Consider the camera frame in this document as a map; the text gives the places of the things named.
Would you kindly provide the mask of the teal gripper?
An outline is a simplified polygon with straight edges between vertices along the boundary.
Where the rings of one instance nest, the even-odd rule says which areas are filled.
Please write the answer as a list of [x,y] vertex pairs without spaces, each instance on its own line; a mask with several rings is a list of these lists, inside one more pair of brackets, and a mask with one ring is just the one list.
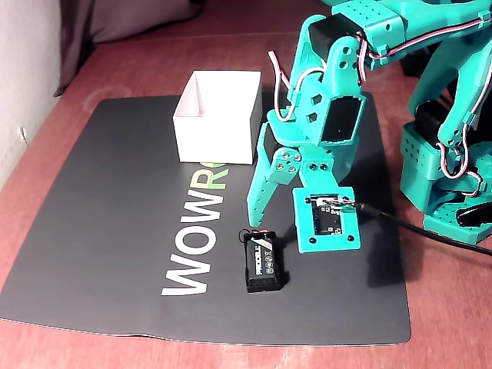
[[257,228],[261,224],[278,185],[289,185],[295,176],[307,188],[338,188],[351,170],[357,149],[358,138],[316,146],[294,122],[281,122],[274,111],[268,112],[247,196],[249,225]]

